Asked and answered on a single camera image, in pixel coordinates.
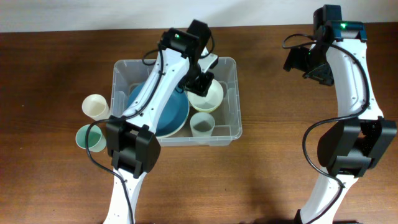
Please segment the beige plate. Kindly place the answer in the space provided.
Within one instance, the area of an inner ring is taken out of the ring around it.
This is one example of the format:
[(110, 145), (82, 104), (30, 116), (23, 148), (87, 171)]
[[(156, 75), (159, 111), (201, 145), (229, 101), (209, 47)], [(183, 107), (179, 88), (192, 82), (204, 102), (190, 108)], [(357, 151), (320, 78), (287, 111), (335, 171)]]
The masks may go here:
[(168, 138), (179, 132), (187, 122), (190, 107), (182, 106), (179, 109), (165, 107), (156, 129), (158, 138)]

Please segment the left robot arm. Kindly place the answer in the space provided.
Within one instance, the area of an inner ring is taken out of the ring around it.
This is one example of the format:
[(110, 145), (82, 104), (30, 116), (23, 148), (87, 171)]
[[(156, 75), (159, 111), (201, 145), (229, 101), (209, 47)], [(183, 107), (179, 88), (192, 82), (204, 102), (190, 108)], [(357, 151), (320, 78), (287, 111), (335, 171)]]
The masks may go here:
[(206, 96), (218, 57), (206, 49), (212, 41), (204, 22), (192, 21), (186, 31), (171, 28), (157, 45), (153, 69), (136, 99), (106, 122), (106, 143), (114, 175), (105, 223), (134, 223), (144, 177), (153, 169), (161, 146), (155, 134), (160, 116), (175, 89)]

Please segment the grey cup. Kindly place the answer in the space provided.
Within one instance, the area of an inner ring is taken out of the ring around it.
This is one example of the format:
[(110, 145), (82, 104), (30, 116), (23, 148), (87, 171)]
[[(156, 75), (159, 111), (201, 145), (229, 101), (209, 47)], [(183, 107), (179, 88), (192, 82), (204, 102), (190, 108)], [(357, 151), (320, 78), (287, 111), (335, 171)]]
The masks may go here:
[(205, 112), (195, 113), (190, 119), (190, 129), (193, 137), (210, 137), (215, 127), (214, 117)]

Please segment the white bowl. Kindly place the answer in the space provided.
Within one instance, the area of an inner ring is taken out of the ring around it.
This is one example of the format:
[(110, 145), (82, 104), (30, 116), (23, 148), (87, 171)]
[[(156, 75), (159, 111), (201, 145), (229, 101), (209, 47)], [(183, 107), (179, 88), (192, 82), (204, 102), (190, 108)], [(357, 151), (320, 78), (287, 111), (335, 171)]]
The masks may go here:
[(187, 97), (192, 106), (210, 109), (218, 107), (223, 101), (223, 88), (221, 84), (213, 79), (211, 86), (208, 89), (208, 93), (206, 96), (198, 96), (194, 93), (188, 92)]

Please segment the blue plate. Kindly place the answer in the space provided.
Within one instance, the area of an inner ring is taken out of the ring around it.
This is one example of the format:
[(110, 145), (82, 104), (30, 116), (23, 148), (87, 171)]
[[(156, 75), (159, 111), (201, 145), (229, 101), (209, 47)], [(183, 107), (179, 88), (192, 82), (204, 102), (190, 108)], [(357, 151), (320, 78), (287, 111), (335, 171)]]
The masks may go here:
[(162, 111), (155, 135), (167, 138), (177, 133), (186, 123), (189, 110), (187, 95), (179, 89), (174, 90)]

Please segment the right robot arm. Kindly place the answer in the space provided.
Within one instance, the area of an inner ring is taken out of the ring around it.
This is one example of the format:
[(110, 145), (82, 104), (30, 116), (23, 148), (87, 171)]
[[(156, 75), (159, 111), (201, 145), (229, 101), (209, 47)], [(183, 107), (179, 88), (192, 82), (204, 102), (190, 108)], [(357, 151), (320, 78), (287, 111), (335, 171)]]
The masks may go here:
[(331, 128), (320, 138), (319, 177), (295, 223), (332, 223), (348, 190), (373, 169), (397, 134), (394, 121), (385, 119), (369, 77), (364, 24), (345, 21), (339, 5), (326, 4), (313, 14), (308, 42), (292, 45), (284, 70), (297, 69), (336, 90), (338, 115), (327, 119)]

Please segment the yellow bowl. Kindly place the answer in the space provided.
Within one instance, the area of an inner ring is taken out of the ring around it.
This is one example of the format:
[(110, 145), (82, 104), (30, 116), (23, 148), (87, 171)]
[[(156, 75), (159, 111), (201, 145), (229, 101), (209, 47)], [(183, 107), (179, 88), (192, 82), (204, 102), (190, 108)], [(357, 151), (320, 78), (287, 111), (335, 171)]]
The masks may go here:
[(219, 108), (219, 106), (218, 107), (215, 107), (215, 108), (210, 108), (210, 109), (203, 109), (203, 108), (198, 108), (198, 107), (195, 107), (195, 106), (192, 106), (196, 111), (198, 111), (198, 112), (204, 112), (204, 113), (212, 113), (212, 112), (214, 112), (214, 111), (216, 111), (218, 108)]

